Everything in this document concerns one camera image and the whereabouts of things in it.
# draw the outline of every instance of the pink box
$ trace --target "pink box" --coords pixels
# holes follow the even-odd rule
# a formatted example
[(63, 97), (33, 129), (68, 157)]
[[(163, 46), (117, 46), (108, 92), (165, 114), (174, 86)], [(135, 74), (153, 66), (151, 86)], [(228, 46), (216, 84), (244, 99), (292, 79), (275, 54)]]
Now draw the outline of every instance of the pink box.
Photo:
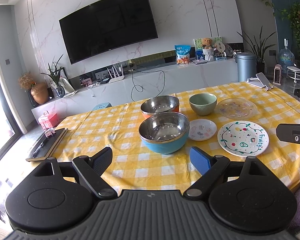
[(43, 129), (56, 127), (59, 123), (59, 118), (56, 112), (49, 113), (45, 111), (43, 115), (38, 118), (39, 123)]

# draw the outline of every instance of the tablecloth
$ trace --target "tablecloth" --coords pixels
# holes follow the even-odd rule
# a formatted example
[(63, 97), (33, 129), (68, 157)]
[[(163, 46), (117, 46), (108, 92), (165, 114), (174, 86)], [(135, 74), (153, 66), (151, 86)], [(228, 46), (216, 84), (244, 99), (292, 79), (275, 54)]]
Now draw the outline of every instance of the tablecloth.
[[(281, 142), (275, 134), (280, 123), (300, 123), (299, 101), (279, 88), (265, 92), (245, 82), (174, 94), (180, 100), (180, 112), (190, 121), (210, 119), (218, 130), (232, 120), (216, 111), (204, 117), (198, 116), (189, 106), (190, 96), (202, 92), (215, 94), (218, 102), (226, 98), (245, 98), (255, 103), (258, 113), (248, 121), (261, 125), (270, 138), (268, 148), (258, 158), (290, 189), (300, 182), (300, 145)], [(140, 111), (144, 101), (67, 117), (58, 128), (68, 128), (69, 131), (53, 156), (59, 161), (70, 161), (111, 147), (113, 161), (102, 178), (119, 193), (122, 189), (179, 189), (183, 193), (201, 176), (190, 163), (192, 146), (198, 146), (212, 156), (224, 155), (232, 161), (243, 161), (242, 157), (227, 153), (219, 145), (217, 133), (206, 141), (188, 139), (185, 146), (172, 155), (151, 152), (138, 133), (144, 120)]]

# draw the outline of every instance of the snack bag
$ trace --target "snack bag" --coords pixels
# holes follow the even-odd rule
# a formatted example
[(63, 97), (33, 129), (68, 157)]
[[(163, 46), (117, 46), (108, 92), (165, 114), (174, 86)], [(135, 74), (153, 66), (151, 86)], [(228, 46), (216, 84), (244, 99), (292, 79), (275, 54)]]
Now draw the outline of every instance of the snack bag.
[(190, 63), (190, 45), (175, 45), (177, 54), (177, 64), (189, 64)]

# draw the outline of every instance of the brown teddy bear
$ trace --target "brown teddy bear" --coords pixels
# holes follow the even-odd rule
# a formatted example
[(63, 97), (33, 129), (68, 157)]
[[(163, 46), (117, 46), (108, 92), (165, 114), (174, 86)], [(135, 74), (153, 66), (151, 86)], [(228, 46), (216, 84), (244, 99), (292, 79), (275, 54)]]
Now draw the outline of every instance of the brown teddy bear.
[(212, 49), (212, 39), (210, 38), (203, 38), (201, 39), (202, 41), (202, 47), (204, 47), (204, 49)]

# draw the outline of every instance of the blue bowl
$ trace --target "blue bowl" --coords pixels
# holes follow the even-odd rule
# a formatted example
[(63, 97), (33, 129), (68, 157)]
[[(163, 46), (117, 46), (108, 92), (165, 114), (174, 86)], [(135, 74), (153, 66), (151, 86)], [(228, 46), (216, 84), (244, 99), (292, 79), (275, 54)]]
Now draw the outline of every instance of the blue bowl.
[(179, 150), (186, 143), (189, 130), (188, 118), (176, 112), (153, 115), (139, 126), (139, 134), (145, 146), (160, 154)]

